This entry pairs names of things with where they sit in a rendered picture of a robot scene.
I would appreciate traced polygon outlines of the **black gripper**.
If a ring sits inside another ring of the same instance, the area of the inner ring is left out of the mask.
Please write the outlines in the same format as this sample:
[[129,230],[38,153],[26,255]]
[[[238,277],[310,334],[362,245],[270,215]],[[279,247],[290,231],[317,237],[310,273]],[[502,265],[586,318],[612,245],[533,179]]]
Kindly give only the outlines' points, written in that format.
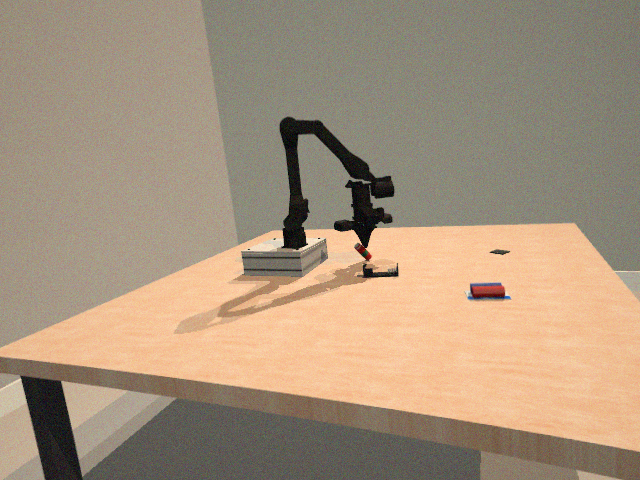
[[[354,230],[354,232],[357,234],[364,248],[368,247],[371,233],[375,228],[377,228],[377,226],[375,226],[375,224],[365,225],[361,219],[356,220],[356,211],[359,204],[363,204],[363,207],[368,207],[368,203],[371,203],[371,201],[368,200],[368,201],[361,201],[361,202],[353,202],[353,204],[351,204],[351,207],[353,207],[354,216],[352,217],[352,219],[354,221],[340,220],[340,221],[335,221],[334,223],[334,230],[337,230],[340,232]],[[383,222],[384,224],[392,223],[392,216],[390,214],[384,213],[384,218],[379,219],[379,222]]]

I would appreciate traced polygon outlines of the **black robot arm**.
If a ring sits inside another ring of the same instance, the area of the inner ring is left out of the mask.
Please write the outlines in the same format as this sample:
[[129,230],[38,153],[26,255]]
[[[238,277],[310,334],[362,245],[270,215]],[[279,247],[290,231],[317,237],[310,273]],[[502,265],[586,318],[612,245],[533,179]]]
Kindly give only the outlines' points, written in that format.
[[[322,121],[296,120],[293,117],[285,117],[280,122],[280,133],[286,150],[290,187],[289,215],[283,221],[285,227],[282,229],[284,246],[281,248],[299,249],[308,245],[302,223],[306,221],[310,212],[308,199],[303,199],[301,190],[297,152],[298,135],[314,134],[341,161],[352,178],[371,182],[363,184],[362,181],[348,181],[345,187],[351,188],[353,202],[370,200],[370,192],[375,199],[394,196],[391,176],[375,178],[369,171],[368,164],[349,152],[324,127]],[[356,220],[361,219],[365,225],[378,224],[379,219],[383,218],[384,209],[382,207],[373,209],[372,203],[368,203],[368,207],[363,207],[363,204],[358,205]]]

